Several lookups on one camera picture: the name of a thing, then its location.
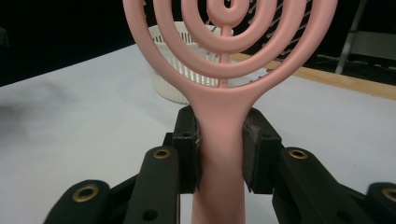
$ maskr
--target dark background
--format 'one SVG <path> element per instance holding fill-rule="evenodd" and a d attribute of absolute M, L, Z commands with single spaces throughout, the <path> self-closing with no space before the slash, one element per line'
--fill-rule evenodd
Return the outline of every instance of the dark background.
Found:
<path fill-rule="evenodd" d="M 359 1 L 339 0 L 317 54 L 340 56 Z M 177 12 L 179 2 L 174 2 Z M 395 34 L 395 12 L 394 0 L 370 1 L 360 30 Z M 181 20 L 179 13 L 175 19 Z M 148 25 L 155 23 L 148 13 Z M 0 27 L 9 43 L 0 46 L 0 87 L 134 44 L 121 0 L 0 0 Z"/>

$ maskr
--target black bracket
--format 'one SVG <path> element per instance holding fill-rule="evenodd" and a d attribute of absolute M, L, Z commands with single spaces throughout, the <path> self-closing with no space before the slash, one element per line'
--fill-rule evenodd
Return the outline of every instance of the black bracket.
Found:
<path fill-rule="evenodd" d="M 395 184 L 374 183 L 366 195 L 339 184 L 312 153 L 283 147 L 254 108 L 243 135 L 247 187 L 256 194 L 273 194 L 279 223 L 396 223 Z M 201 142 L 199 123 L 186 106 L 163 146 L 148 151 L 139 175 L 113 189 L 98 180 L 76 184 L 45 223 L 178 223 L 179 194 L 199 187 Z"/>

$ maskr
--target pink plastic utensil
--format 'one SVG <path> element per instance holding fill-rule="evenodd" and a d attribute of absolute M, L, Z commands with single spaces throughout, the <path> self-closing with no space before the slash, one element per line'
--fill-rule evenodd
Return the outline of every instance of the pink plastic utensil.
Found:
<path fill-rule="evenodd" d="M 214 35 L 201 20 L 197 0 L 181 0 L 183 20 L 201 47 L 220 56 L 210 62 L 190 50 L 180 37 L 172 16 L 172 0 L 154 0 L 154 10 L 163 38 L 174 55 L 194 72 L 219 80 L 211 88 L 180 75 L 157 50 L 149 34 L 143 0 L 123 0 L 128 24 L 137 46 L 150 65 L 191 103 L 204 142 L 200 147 L 203 176 L 194 193 L 193 224 L 245 223 L 244 179 L 242 177 L 242 130 L 248 111 L 265 92 L 289 77 L 314 52 L 332 21 L 336 0 L 313 0 L 304 34 L 290 55 L 276 69 L 248 84 L 229 87 L 231 78 L 246 76 L 271 62 L 299 29 L 307 1 L 284 0 L 282 16 L 270 41 L 248 60 L 231 63 L 230 55 L 258 41 L 270 26 L 276 0 L 257 0 L 254 19 L 246 31 L 231 36 L 249 10 L 249 0 L 206 0 L 210 20 L 221 29 Z"/>

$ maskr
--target spiral pattern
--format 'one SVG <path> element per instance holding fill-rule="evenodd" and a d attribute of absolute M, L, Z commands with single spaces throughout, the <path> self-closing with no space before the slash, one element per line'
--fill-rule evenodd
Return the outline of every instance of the spiral pattern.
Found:
<path fill-rule="evenodd" d="M 233 1 L 227 8 L 222 0 L 208 0 L 207 12 L 210 19 L 220 28 L 230 30 L 248 13 L 248 0 Z M 247 61 L 234 64 L 210 63 L 195 55 L 179 37 L 172 17 L 172 1 L 155 1 L 154 8 L 163 38 L 172 52 L 191 70 L 206 77 L 236 78 L 252 73 L 271 62 L 292 40 L 304 15 L 306 0 L 285 0 L 286 12 L 279 22 L 272 42 Z M 206 29 L 201 21 L 197 0 L 182 0 L 183 20 L 193 39 L 203 48 L 221 54 L 233 54 L 249 48 L 257 42 L 271 24 L 276 11 L 276 0 L 257 0 L 255 17 L 241 35 L 216 36 Z"/>

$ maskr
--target white tabletop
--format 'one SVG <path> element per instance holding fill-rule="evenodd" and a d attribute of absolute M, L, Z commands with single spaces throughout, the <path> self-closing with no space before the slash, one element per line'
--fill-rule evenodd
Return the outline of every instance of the white tabletop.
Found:
<path fill-rule="evenodd" d="M 0 88 L 0 223 L 41 223 L 77 182 L 137 174 L 182 106 L 154 91 L 136 46 Z M 344 185 L 396 183 L 395 101 L 290 77 L 255 107 Z M 181 223 L 190 213 L 183 196 Z M 277 223 L 271 196 L 247 195 L 247 223 Z"/>

